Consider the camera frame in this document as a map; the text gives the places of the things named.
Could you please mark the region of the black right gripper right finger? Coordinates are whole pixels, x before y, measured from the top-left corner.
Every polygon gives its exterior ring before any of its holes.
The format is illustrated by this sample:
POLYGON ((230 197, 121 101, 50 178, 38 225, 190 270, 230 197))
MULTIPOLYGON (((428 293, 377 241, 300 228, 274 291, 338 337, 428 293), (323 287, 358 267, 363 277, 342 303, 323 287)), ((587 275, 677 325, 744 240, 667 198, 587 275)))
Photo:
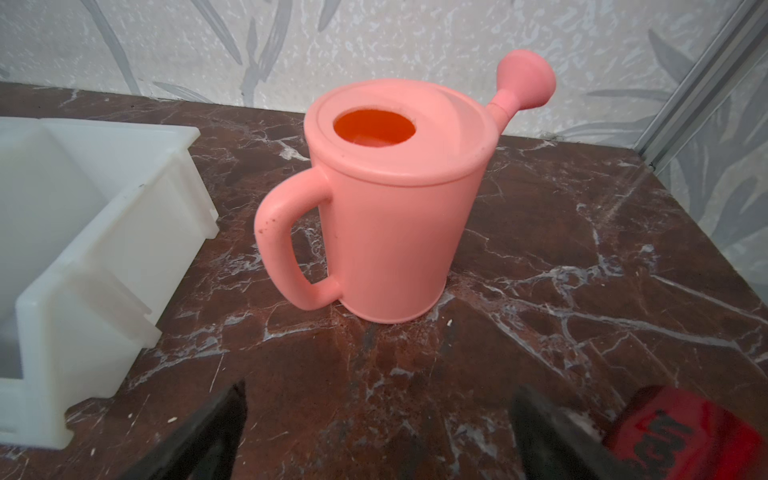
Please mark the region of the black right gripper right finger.
POLYGON ((509 407, 527 479, 634 479, 636 474, 545 396, 521 385, 509 407))

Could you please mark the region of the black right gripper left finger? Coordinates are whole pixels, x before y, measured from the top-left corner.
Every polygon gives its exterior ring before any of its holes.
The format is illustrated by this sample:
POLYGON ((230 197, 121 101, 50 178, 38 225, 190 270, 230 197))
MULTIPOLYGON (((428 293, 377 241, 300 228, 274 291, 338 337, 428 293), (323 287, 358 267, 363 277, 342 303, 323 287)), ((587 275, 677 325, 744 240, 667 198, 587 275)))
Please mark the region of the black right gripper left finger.
POLYGON ((124 479, 229 479, 247 420, 240 380, 191 415, 123 474, 124 479))

